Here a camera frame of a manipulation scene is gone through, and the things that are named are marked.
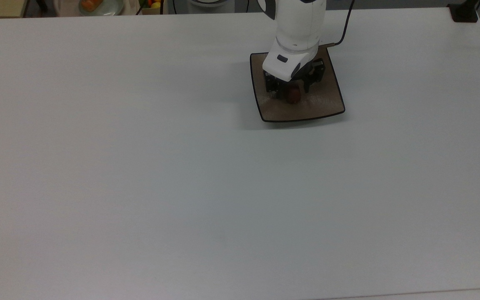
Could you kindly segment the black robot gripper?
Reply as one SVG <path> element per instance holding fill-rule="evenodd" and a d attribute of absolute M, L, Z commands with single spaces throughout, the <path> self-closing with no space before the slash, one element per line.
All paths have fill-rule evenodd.
<path fill-rule="evenodd" d="M 291 80 L 285 81 L 270 75 L 267 71 L 263 72 L 265 91 L 278 95 L 283 101 L 288 101 L 288 94 L 292 90 L 301 90 L 309 93 L 310 86 L 319 83 L 325 74 L 325 63 L 323 59 L 315 59 L 304 66 L 296 67 L 292 72 Z"/>

